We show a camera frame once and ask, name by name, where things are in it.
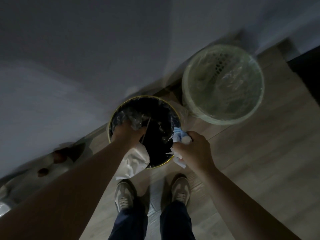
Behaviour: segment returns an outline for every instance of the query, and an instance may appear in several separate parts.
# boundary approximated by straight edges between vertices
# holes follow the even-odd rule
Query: person's left hand
[[[130,148],[133,148],[139,143],[140,138],[146,133],[146,131],[146,127],[142,127],[138,130],[132,129],[131,121],[126,120],[115,127],[111,137],[111,142],[121,141],[123,143],[129,143]]]

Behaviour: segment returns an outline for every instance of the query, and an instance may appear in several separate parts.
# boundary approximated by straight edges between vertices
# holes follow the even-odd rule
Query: yellow rim
[[[118,109],[119,109],[122,105],[124,105],[124,104],[127,103],[128,101],[133,100],[133,99],[136,99],[136,98],[143,98],[143,97],[144,97],[144,98],[146,98],[146,97],[156,98],[156,99],[159,99],[159,100],[165,102],[166,104],[168,104],[168,105],[174,110],[174,112],[177,114],[178,119],[179,119],[179,121],[180,121],[180,123],[181,123],[181,118],[180,118],[177,110],[176,110],[174,107],[172,107],[171,104],[169,104],[168,101],[165,101],[164,99],[162,99],[162,98],[160,98],[160,97],[152,96],[152,95],[134,96],[134,97],[132,97],[132,98],[129,98],[128,100],[126,100],[126,101],[123,102],[122,104],[120,104],[120,105],[118,106],[118,108],[114,111],[114,113],[112,114],[112,116],[111,116],[111,118],[110,118],[110,121],[109,121],[109,126],[108,126],[108,139],[109,139],[109,143],[111,143],[111,138],[110,138],[110,134],[109,134],[110,126],[111,126],[111,120],[112,120],[112,118],[114,117],[115,113],[118,111]],[[161,165],[158,165],[158,166],[156,166],[156,167],[154,167],[154,168],[146,168],[146,169],[155,169],[155,168],[161,167],[162,165],[164,165],[164,164],[166,164],[167,162],[169,162],[173,157],[174,157],[174,156],[170,157],[170,158],[168,159],[168,161],[162,163]]]

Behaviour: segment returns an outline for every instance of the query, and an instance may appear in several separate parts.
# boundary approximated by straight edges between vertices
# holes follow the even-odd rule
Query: sneaker
[[[134,206],[134,189],[125,182],[121,181],[115,189],[114,201],[117,207],[118,213],[121,210],[128,209]]]
[[[190,199],[190,184],[186,177],[179,177],[173,184],[172,189],[172,202],[180,201],[187,205]]]

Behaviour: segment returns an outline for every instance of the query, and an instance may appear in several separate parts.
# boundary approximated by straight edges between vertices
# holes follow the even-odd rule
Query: person
[[[107,147],[2,216],[1,239],[79,239],[122,158],[145,132],[146,128],[133,130],[129,121],[118,125]],[[206,185],[236,240],[299,239],[217,169],[205,137],[188,134],[192,143],[174,143],[173,148]],[[189,182],[180,177],[172,187],[172,202],[160,216],[163,240],[195,239],[186,208],[189,198]],[[130,183],[118,184],[115,202],[119,214],[109,240],[144,239],[148,218]]]

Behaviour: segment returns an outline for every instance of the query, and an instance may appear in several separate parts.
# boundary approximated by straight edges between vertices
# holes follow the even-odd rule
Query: shoelace
[[[129,207],[129,201],[128,198],[120,198],[119,199],[119,206],[120,206],[120,210],[128,208]]]
[[[185,199],[186,199],[186,195],[185,195],[184,193],[177,193],[177,198],[176,198],[176,200],[184,203]]]

